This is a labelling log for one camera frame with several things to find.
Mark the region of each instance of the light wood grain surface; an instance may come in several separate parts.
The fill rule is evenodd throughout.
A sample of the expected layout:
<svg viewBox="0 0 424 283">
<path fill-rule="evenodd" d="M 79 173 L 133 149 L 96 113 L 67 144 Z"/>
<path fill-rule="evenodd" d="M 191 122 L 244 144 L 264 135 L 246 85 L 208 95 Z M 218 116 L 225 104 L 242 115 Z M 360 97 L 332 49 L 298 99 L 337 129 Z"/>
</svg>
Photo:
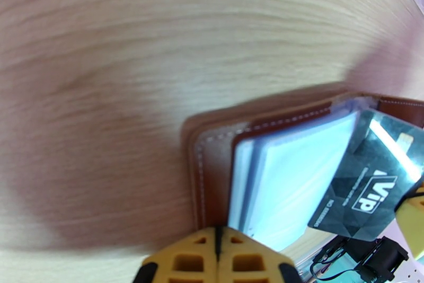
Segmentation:
<svg viewBox="0 0 424 283">
<path fill-rule="evenodd" d="M 332 82 L 424 99 L 423 20 L 412 0 L 0 0 L 0 281 L 130 282 L 193 229 L 186 118 Z"/>
</svg>

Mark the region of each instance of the white stitching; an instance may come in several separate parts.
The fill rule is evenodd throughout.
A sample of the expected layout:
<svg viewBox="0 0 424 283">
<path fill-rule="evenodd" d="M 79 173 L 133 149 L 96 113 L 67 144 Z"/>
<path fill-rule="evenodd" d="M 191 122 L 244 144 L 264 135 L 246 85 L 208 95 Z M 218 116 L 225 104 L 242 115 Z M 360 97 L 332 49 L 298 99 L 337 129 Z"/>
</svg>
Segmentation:
<svg viewBox="0 0 424 283">
<path fill-rule="evenodd" d="M 312 111 L 312 112 L 309 112 L 309 113 L 306 113 L 306 114 L 303 114 L 303 115 L 300 115 L 300 116 L 292 117 L 290 119 L 280 119 L 278 121 L 266 122 L 266 123 L 263 123 L 261 125 L 254 126 L 253 128 L 246 127 L 244 129 L 239 129 L 239 130 L 236 130 L 234 132 L 230 131 L 230 132 L 222 133 L 222 134 L 219 134 L 219 135 L 216 135 L 216 136 L 210 136 L 210 137 L 207 137 L 202 142 L 200 142 L 199 146 L 197 148 L 197 163 L 198 163 L 199 179 L 200 179 L 200 203 L 201 203 L 203 226 L 206 226 L 205 179 L 204 179 L 204 170 L 203 170 L 203 167 L 204 167 L 203 146 L 206 142 L 213 142 L 215 140 L 222 140 L 222 139 L 224 139 L 224 137 L 231 137 L 233 135 L 242 134 L 242 133 L 250 133 L 254 130 L 256 131 L 256 130 L 260 130 L 260 129 L 266 129 L 266 128 L 269 128 L 270 126 L 275 126 L 276 124 L 280 125 L 280 124 L 283 124 L 283 123 L 294 122 L 294 121 L 297 121 L 298 119 L 301 120 L 301 119 L 308 118 L 308 117 L 311 117 L 311 116 L 314 116 L 314 115 L 319 115 L 319 114 L 322 114 L 322 113 L 327 112 L 329 110 L 330 110 L 330 108 L 325 108 L 325 109 L 321 109 L 321 110 L 318 110 L 318 111 Z"/>
<path fill-rule="evenodd" d="M 399 105 L 424 107 L 424 104 L 422 103 L 399 102 L 399 101 L 388 101 L 388 100 L 380 100 L 380 102 L 387 103 L 387 104 L 399 104 Z"/>
</svg>

